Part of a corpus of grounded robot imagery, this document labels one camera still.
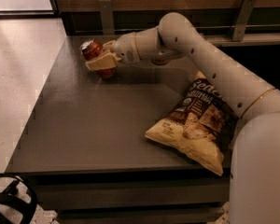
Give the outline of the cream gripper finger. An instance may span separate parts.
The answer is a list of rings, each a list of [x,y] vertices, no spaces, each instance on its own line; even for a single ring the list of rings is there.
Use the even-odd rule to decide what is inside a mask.
[[[110,52],[113,52],[115,44],[116,44],[115,40],[111,40],[111,41],[108,41],[108,42],[104,43],[103,44],[103,51],[109,50]]]
[[[115,68],[120,61],[120,57],[114,52],[104,52],[90,61],[86,61],[87,68],[91,71],[106,70]]]

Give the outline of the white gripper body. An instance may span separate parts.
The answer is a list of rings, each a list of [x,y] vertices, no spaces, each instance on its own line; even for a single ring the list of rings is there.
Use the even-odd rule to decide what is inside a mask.
[[[129,33],[119,37],[113,45],[113,50],[124,64],[137,62],[137,51],[135,46],[135,33]]]

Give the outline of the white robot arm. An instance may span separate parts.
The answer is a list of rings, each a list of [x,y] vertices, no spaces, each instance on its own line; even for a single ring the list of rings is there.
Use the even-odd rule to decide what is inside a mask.
[[[186,98],[146,132],[221,175],[217,147],[230,125],[230,224],[280,224],[280,90],[168,13],[155,28],[109,41],[87,67],[101,72],[144,59],[189,57],[199,68]]]

